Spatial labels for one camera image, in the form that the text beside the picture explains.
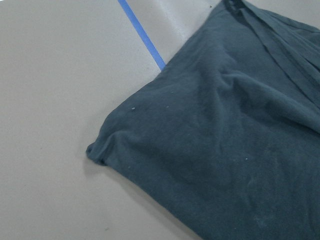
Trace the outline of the black t-shirt with logo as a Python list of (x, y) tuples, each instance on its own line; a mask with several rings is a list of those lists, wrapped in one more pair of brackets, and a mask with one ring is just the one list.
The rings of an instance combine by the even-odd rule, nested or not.
[(221, 1), (86, 154), (204, 240), (319, 239), (319, 29)]

